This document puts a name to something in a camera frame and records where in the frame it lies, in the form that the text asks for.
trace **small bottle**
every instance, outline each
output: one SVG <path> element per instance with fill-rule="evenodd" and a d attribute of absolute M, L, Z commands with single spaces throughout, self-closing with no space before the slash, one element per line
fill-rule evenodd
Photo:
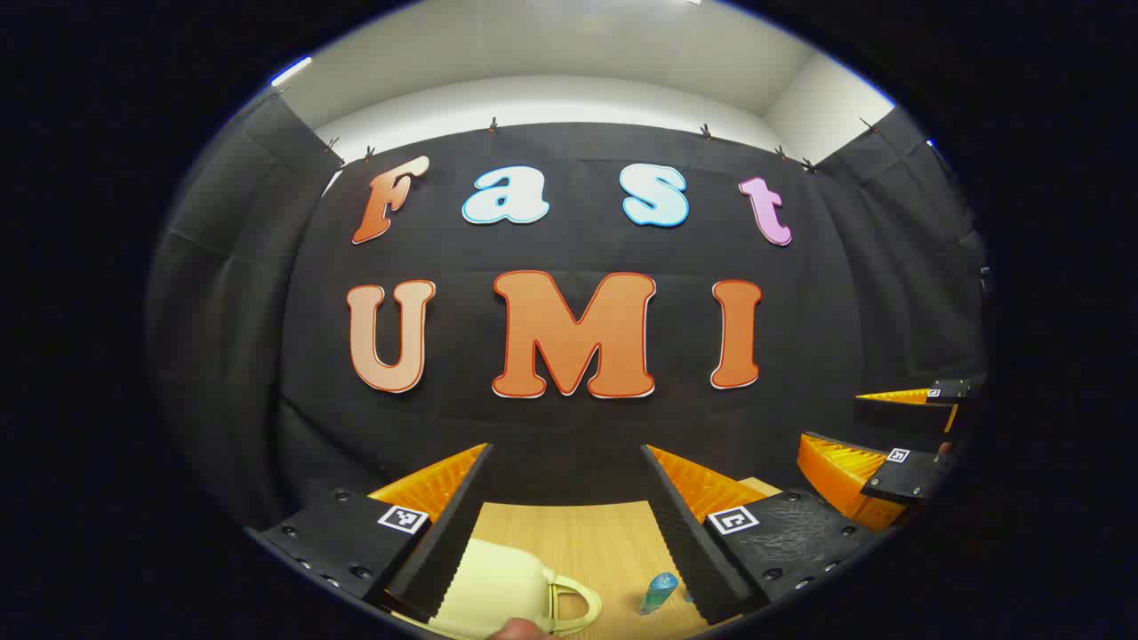
<path fill-rule="evenodd" d="M 671 592 L 676 590 L 676 585 L 678 584 L 679 581 L 676 580 L 676 576 L 668 572 L 653 577 L 652 582 L 648 585 L 648 592 L 644 593 L 640 615 L 646 616 L 659 609 L 663 605 L 663 601 L 668 599 L 668 596 L 671 596 Z"/>

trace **letter m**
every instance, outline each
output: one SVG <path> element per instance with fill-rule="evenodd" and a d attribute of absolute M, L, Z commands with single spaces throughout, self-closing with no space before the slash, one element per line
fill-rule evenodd
<path fill-rule="evenodd" d="M 544 271 L 503 273 L 494 290 L 505 298 L 506 314 L 505 368 L 493 384 L 497 395 L 545 393 L 545 380 L 535 371 L 535 350 L 562 395 L 577 391 L 597 351 L 596 375 L 588 380 L 588 392 L 596 397 L 642 397 L 655 388 L 644 354 L 648 302 L 655 294 L 648 276 L 605 276 L 580 320 Z"/>

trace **ceiling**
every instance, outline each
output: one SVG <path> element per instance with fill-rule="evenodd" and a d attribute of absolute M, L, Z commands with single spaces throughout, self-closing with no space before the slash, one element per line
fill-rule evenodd
<path fill-rule="evenodd" d="M 669 87 L 762 116 L 814 51 L 712 0 L 422 0 L 314 54 L 287 98 L 316 129 L 434 87 L 558 74 Z"/>

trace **hand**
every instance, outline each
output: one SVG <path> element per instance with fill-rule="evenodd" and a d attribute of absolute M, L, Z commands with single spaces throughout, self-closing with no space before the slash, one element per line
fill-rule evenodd
<path fill-rule="evenodd" d="M 555 640 L 542 631 L 541 626 L 520 617 L 510 618 L 497 633 L 486 640 Z"/>

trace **orange letter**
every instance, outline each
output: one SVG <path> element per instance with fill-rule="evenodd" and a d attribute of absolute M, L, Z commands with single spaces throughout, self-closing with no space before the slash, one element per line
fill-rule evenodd
<path fill-rule="evenodd" d="M 407 190 L 411 189 L 411 179 L 407 174 L 422 175 L 428 166 L 430 159 L 427 156 L 419 156 L 372 179 L 371 196 L 368 197 L 363 221 L 352 236 L 353 245 L 366 243 L 387 231 L 391 225 L 391 221 L 387 219 L 387 205 L 391 205 L 391 211 L 399 211 L 403 202 L 407 199 Z"/>
<path fill-rule="evenodd" d="M 601 351 L 588 392 L 596 397 L 643 397 L 655 388 L 644 360 L 644 323 L 655 282 L 642 273 L 609 273 L 579 321 L 544 271 L 510 271 L 494 280 L 505 298 L 505 370 L 494 378 L 503 397 L 538 397 L 545 380 L 534 371 L 541 350 L 563 395 L 577 391 L 593 353 Z"/>
<path fill-rule="evenodd" d="M 352 366 L 372 388 L 403 393 L 419 384 L 423 375 L 423 320 L 427 301 L 435 297 L 435 282 L 407 280 L 395 287 L 399 303 L 399 361 L 384 364 L 376 351 L 376 310 L 384 302 L 382 287 L 355 287 L 348 292 L 352 321 L 348 329 Z"/>
<path fill-rule="evenodd" d="M 762 292 L 747 280 L 720 280 L 711 295 L 723 310 L 723 342 L 719 366 L 711 372 L 715 388 L 745 387 L 759 379 L 754 364 L 754 307 Z"/>

